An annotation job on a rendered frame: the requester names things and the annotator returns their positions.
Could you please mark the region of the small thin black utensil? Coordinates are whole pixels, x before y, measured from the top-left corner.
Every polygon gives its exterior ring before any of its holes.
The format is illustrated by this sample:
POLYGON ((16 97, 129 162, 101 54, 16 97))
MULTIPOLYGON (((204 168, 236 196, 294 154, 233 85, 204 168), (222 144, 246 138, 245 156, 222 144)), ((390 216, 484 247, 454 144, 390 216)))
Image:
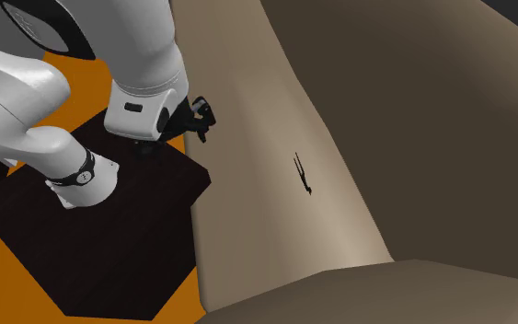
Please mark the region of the small thin black utensil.
POLYGON ((303 186, 305 188, 305 191, 311 195, 312 194, 312 188, 308 185, 307 183, 307 180, 306 180, 306 177, 305 177, 305 170, 302 166, 302 163, 301 163, 301 160, 300 160, 300 157, 297 153, 294 153, 294 164, 295 164, 295 167, 296 167, 296 170, 299 174, 299 177, 303 183, 303 186))

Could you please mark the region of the beige sofa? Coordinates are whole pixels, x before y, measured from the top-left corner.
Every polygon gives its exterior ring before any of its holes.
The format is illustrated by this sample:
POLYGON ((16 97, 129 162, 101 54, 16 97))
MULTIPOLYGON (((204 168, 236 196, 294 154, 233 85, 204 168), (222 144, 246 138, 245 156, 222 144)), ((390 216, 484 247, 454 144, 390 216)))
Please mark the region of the beige sofa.
POLYGON ((515 24, 482 0, 172 3, 217 119, 187 140, 203 324, 518 324, 515 24))

